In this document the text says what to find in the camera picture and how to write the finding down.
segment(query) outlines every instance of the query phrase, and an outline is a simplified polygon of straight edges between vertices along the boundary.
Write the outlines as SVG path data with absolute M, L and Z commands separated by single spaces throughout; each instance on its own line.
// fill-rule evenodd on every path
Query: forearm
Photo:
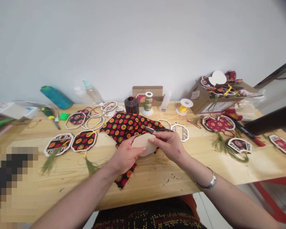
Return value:
M 213 177 L 211 170 L 190 155 L 179 165 L 201 186 L 210 184 Z M 216 174 L 216 178 L 213 188 L 202 191 L 230 225 L 238 228 L 280 228 L 272 216 L 245 193 L 220 175 Z
M 117 177 L 118 174 L 105 165 L 87 181 L 63 197 L 32 228 L 74 229 L 83 227 Z

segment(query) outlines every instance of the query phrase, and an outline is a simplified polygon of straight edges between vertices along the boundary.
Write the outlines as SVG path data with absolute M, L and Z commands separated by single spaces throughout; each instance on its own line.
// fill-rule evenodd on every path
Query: green tassel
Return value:
M 223 137 L 219 132 L 216 132 L 218 135 L 218 138 L 212 142 L 212 146 L 218 151 L 218 152 L 224 152 L 225 154 L 229 154 L 233 159 L 237 160 L 241 163 L 247 163 L 249 161 L 248 156 L 245 154 L 245 158 L 241 159 L 239 158 L 236 153 L 230 149 L 227 145 Z
M 235 128 L 235 137 L 242 138 L 242 131 L 239 128 Z
M 212 142 L 212 146 L 218 151 L 218 152 L 225 152 L 226 143 L 223 137 L 220 135 L 218 131 L 216 131 L 216 134 L 218 138 Z
M 99 166 L 98 164 L 89 161 L 86 157 L 84 158 L 86 160 L 86 165 L 89 171 L 89 176 L 92 176 L 94 173 L 96 173 L 101 168 L 101 166 Z
M 201 120 L 202 118 L 203 118 L 203 117 L 193 118 L 193 123 L 195 123 L 196 125 L 198 125 L 198 123 L 200 122 L 200 120 Z
M 265 134 L 262 134 L 262 135 L 266 140 L 269 140 L 269 138 Z
M 241 138 L 241 136 L 238 134 L 238 132 L 237 132 L 237 131 L 235 131 L 235 137 L 237 137 L 237 138 Z
M 217 104 L 218 98 L 219 98 L 219 95 L 216 94 L 216 95 L 215 95 L 215 101 L 214 101 L 214 103 L 212 103 L 212 105 L 208 108 L 208 112 L 213 112 L 214 107 L 215 107 L 215 105 Z
M 241 159 L 239 158 L 236 153 L 227 147 L 227 151 L 228 151 L 228 154 L 234 159 L 234 160 L 237 160 L 238 162 L 241 162 L 241 163 L 247 163 L 249 161 L 249 158 L 247 156 L 247 154 L 245 154 L 245 158 L 244 159 Z
M 58 152 L 60 151 L 62 146 L 55 149 L 54 152 L 47 158 L 47 160 L 45 161 L 44 165 L 41 168 L 42 174 L 44 174 L 45 172 L 47 174 L 50 174 L 50 172 L 53 168 L 54 160 L 56 159 L 56 154 L 58 154 Z

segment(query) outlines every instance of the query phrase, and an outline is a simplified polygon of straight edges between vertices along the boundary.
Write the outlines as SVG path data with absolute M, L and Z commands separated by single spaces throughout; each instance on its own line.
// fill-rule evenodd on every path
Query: silver bracelet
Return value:
M 216 179 L 216 176 L 215 176 L 214 171 L 213 171 L 213 170 L 211 170 L 211 171 L 212 171 L 212 173 L 213 173 L 213 178 L 212 178 L 212 180 L 211 180 L 211 182 L 210 182 L 209 185 L 207 185 L 207 186 L 201 186 L 200 184 L 198 184 L 197 182 L 195 182 L 195 184 L 198 185 L 199 188 L 201 188 L 201 189 L 211 189 L 212 187 L 215 186 L 217 179 Z

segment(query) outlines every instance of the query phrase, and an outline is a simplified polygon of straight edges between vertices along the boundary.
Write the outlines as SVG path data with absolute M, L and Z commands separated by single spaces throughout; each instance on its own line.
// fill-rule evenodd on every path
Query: thread spool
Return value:
M 151 92 L 146 92 L 145 93 L 145 104 L 144 104 L 144 108 L 142 109 L 142 114 L 144 116 L 150 116 L 153 114 L 152 101 L 153 101 L 153 94 Z
M 126 113 L 139 114 L 139 102 L 136 98 L 130 96 L 124 101 Z
M 190 109 L 194 104 L 189 99 L 182 99 L 180 101 L 181 106 L 176 108 L 176 112 L 179 115 L 185 116 L 187 114 L 188 109 Z

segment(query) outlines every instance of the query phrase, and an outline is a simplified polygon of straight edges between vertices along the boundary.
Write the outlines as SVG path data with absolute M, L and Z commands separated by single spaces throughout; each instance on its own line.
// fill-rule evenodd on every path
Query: cardboard box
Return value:
M 241 82 L 241 83 L 237 84 L 237 86 L 244 87 L 244 89 L 249 91 L 249 92 L 258 93 L 258 90 L 249 86 L 245 82 Z M 209 92 L 206 91 L 205 88 L 202 87 L 199 82 L 197 82 L 192 95 L 193 96 L 191 98 L 191 101 L 193 102 L 194 105 L 192 106 L 191 109 L 194 112 L 194 114 L 196 114 L 198 116 L 203 115 L 203 114 L 209 114 L 211 112 L 222 112 L 225 109 L 233 106 L 234 104 L 236 104 L 239 101 L 246 98 L 246 97 L 240 97 L 240 96 L 230 97 L 230 98 L 220 97 L 220 98 L 218 98 L 215 106 L 211 107 L 212 104 L 215 102 L 215 99 L 210 99 Z
M 160 106 L 163 101 L 163 86 L 133 86 L 133 97 L 138 94 L 145 94 L 151 92 L 153 94 L 152 106 Z M 144 107 L 144 103 L 139 101 L 139 107 Z

